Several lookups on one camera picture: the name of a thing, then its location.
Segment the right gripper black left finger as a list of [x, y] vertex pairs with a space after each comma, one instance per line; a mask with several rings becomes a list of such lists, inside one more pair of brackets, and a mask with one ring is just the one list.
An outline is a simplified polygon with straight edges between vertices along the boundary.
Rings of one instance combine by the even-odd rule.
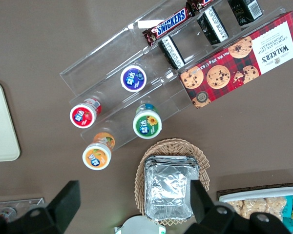
[[12, 222], [0, 217], [0, 234], [63, 234], [81, 206], [80, 182], [69, 181], [46, 207]]

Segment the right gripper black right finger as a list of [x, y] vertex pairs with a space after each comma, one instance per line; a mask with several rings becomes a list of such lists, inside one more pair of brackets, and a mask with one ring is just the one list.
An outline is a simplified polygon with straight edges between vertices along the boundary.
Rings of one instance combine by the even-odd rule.
[[187, 234], [288, 234], [288, 229], [274, 215], [253, 213], [250, 219], [238, 215], [226, 203], [215, 205], [201, 181], [190, 182], [190, 204], [196, 222]]

